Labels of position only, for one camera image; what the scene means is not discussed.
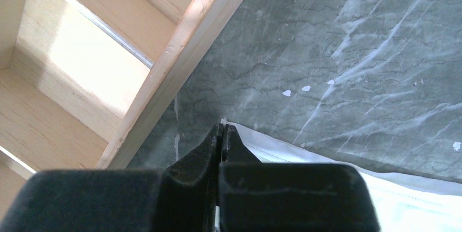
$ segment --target gray stone surface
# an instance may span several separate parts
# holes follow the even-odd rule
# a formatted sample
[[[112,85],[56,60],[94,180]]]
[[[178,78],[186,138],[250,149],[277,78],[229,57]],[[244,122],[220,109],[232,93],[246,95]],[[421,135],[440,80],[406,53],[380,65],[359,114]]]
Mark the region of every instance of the gray stone surface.
[[[130,166],[169,165],[226,117],[371,170],[461,182],[461,41],[462,0],[244,0]]]

